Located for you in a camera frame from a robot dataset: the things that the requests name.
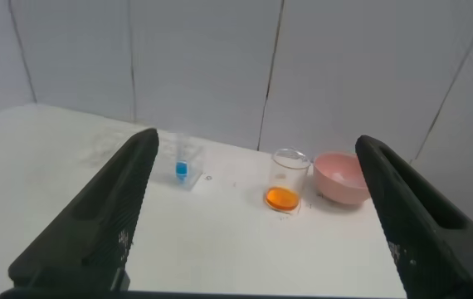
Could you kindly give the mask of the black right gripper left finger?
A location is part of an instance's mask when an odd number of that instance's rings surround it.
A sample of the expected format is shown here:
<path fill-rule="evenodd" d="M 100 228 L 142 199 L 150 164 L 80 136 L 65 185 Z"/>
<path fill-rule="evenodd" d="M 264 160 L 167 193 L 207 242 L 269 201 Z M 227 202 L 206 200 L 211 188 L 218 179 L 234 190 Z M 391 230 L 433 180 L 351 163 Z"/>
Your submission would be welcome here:
<path fill-rule="evenodd" d="M 15 287 L 119 290 L 158 145 L 132 135 L 9 266 Z"/>

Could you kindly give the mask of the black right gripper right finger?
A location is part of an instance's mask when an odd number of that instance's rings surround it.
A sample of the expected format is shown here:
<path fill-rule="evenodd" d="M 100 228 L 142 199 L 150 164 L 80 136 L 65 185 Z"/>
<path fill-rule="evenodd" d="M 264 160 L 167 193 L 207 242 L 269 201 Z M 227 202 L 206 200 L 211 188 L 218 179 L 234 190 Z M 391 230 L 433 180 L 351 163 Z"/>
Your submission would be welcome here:
<path fill-rule="evenodd" d="M 473 221 L 382 141 L 356 155 L 409 298 L 473 298 Z"/>

